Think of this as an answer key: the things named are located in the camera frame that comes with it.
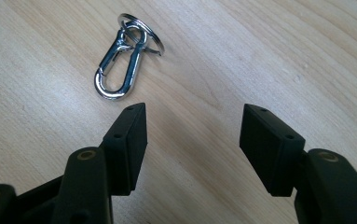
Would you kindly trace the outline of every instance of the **carabiner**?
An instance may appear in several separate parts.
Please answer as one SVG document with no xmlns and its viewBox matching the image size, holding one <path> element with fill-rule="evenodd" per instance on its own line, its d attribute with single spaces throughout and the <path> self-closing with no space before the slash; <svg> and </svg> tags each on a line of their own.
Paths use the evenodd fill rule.
<svg viewBox="0 0 357 224">
<path fill-rule="evenodd" d="M 121 28 L 117 31 L 117 38 L 103 57 L 103 60 L 100 62 L 99 68 L 94 76 L 94 85 L 97 92 L 108 100 L 121 99 L 132 90 L 143 51 L 149 51 L 159 55 L 161 55 L 164 51 L 164 47 L 158 37 L 142 21 L 129 14 L 121 14 L 118 18 L 118 22 L 121 25 Z M 134 37 L 130 29 L 138 30 L 141 35 L 140 39 Z M 157 43 L 159 51 L 150 49 L 147 46 L 148 36 L 150 36 Z M 135 47 L 126 42 L 127 37 L 135 42 Z M 109 91 L 104 86 L 106 75 L 111 70 L 111 67 L 114 65 L 120 53 L 132 49 L 133 53 L 130 56 L 129 66 L 122 86 L 117 91 Z"/>
</svg>

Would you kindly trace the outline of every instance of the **mounting hole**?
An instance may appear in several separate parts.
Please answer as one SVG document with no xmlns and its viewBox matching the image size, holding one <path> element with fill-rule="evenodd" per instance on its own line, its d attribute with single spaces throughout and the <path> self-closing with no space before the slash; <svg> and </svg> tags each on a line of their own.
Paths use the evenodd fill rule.
<svg viewBox="0 0 357 224">
<path fill-rule="evenodd" d="M 88 221 L 90 212 L 88 210 L 81 210 L 74 213 L 70 218 L 70 224 L 82 224 Z"/>
<path fill-rule="evenodd" d="M 338 157 L 332 153 L 329 152 L 320 152 L 318 155 L 323 158 L 325 161 L 331 161 L 331 162 L 337 162 Z"/>
<path fill-rule="evenodd" d="M 96 156 L 96 151 L 88 150 L 88 151 L 83 151 L 83 152 L 79 153 L 76 158 L 79 159 L 80 161 L 87 161 L 87 160 L 90 160 L 91 158 L 93 158 L 94 156 Z"/>
</svg>

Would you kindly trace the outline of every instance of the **silver carabiner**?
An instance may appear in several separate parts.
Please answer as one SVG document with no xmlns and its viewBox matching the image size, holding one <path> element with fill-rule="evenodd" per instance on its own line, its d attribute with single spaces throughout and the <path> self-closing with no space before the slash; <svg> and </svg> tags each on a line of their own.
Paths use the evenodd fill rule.
<svg viewBox="0 0 357 224">
<path fill-rule="evenodd" d="M 103 60 L 100 62 L 99 68 L 94 76 L 94 85 L 97 92 L 108 100 L 121 99 L 132 90 L 143 51 L 149 51 L 159 55 L 161 55 L 164 51 L 164 47 L 158 37 L 142 21 L 129 14 L 121 14 L 118 18 L 118 22 L 121 25 L 121 28 L 117 31 L 117 38 L 103 57 Z M 130 29 L 138 30 L 141 35 L 140 39 L 137 39 Z M 148 36 L 150 36 L 157 43 L 159 51 L 150 49 L 147 46 Z M 126 42 L 127 37 L 135 42 L 135 47 Z M 129 66 L 122 86 L 117 91 L 109 91 L 104 85 L 106 75 L 111 70 L 120 53 L 132 49 L 133 53 L 130 56 Z"/>
</svg>

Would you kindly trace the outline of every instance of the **wood grain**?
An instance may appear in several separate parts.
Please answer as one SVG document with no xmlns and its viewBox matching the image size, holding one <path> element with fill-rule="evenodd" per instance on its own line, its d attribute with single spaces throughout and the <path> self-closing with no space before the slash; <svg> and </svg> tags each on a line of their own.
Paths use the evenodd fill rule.
<svg viewBox="0 0 357 224">
<path fill-rule="evenodd" d="M 110 102 L 93 75 L 122 12 L 166 53 Z M 357 1 L 0 0 L 0 183 L 23 193 L 61 175 L 138 102 L 149 144 L 137 190 L 113 198 L 116 223 L 296 223 L 294 196 L 269 196 L 238 146 L 242 108 L 270 109 L 306 150 L 357 170 Z"/>
</svg>

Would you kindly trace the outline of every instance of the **metal ring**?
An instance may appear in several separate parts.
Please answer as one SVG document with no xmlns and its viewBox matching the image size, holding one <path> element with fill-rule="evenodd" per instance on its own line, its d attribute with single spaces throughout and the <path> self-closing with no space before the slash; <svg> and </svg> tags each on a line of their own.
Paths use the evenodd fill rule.
<svg viewBox="0 0 357 224">
<path fill-rule="evenodd" d="M 96 156 L 96 151 L 95 150 L 86 150 L 80 152 L 76 158 L 79 159 L 80 161 L 87 161 L 90 160 L 91 158 Z"/>
<path fill-rule="evenodd" d="M 137 37 L 135 37 L 135 35 L 130 31 L 129 27 L 126 25 L 125 20 L 128 20 L 129 22 L 133 22 L 133 23 L 137 24 L 137 26 L 141 30 L 146 32 L 154 40 L 155 44 L 158 46 L 158 50 L 146 47 L 145 51 L 158 54 L 159 56 L 163 55 L 164 46 L 161 43 L 158 36 L 151 30 L 151 28 L 149 28 L 149 26 L 147 26 L 145 23 L 143 23 L 142 21 L 140 21 L 139 19 L 137 19 L 136 17 L 134 17 L 130 14 L 127 14 L 127 13 L 120 14 L 120 16 L 117 18 L 117 22 L 125 30 L 125 34 L 135 43 L 138 43 L 140 40 Z"/>
</svg>

